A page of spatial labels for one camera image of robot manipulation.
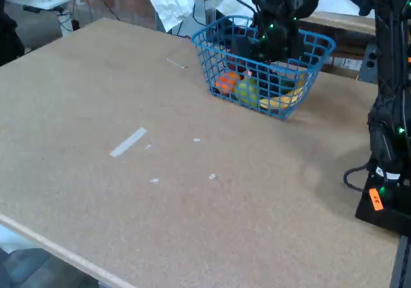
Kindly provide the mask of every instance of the particle board surface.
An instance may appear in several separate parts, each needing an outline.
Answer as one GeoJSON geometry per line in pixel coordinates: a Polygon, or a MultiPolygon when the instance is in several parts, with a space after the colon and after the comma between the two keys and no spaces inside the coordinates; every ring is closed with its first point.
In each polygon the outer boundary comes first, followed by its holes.
{"type": "Polygon", "coordinates": [[[375,19],[370,17],[318,11],[305,18],[304,21],[375,35],[375,19]]]}
{"type": "Polygon", "coordinates": [[[375,86],[320,74],[278,121],[213,97],[190,41],[107,19],[0,77],[0,223],[107,284],[389,286],[398,236],[342,183],[375,86]]]}

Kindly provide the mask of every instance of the orange tag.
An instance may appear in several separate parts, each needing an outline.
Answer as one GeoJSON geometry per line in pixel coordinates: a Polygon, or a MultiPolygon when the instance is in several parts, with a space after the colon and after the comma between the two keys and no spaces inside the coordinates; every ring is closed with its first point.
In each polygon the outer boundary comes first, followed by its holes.
{"type": "Polygon", "coordinates": [[[384,209],[380,195],[378,194],[378,191],[376,189],[370,189],[370,197],[372,204],[374,205],[375,211],[380,211],[384,209]]]}

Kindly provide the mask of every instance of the green apple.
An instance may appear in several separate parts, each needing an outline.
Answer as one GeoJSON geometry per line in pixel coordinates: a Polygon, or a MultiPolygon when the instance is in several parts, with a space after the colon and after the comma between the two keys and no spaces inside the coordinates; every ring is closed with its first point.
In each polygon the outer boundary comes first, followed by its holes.
{"type": "Polygon", "coordinates": [[[238,99],[245,104],[249,104],[253,107],[258,106],[259,92],[258,83],[255,78],[246,77],[236,87],[235,93],[237,93],[238,99]]]}

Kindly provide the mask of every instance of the orange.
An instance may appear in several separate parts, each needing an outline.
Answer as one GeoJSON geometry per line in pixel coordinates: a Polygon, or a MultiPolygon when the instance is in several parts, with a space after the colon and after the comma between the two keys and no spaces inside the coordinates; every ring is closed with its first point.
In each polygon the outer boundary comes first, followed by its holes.
{"type": "Polygon", "coordinates": [[[234,92],[237,82],[241,81],[241,76],[237,72],[228,72],[220,76],[216,82],[216,88],[225,95],[234,92]]]}

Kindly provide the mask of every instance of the yellow banana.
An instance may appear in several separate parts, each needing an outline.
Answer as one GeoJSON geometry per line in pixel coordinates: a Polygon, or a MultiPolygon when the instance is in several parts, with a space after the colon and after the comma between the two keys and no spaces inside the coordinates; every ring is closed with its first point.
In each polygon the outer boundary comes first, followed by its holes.
{"type": "Polygon", "coordinates": [[[282,110],[287,109],[290,106],[293,106],[298,99],[301,97],[302,94],[302,88],[304,86],[305,82],[305,73],[300,75],[300,80],[297,84],[297,89],[291,90],[287,94],[283,94],[282,96],[279,97],[272,97],[271,99],[261,99],[259,100],[259,105],[261,108],[264,108],[266,110],[271,109],[271,110],[277,110],[280,108],[282,110]]]}

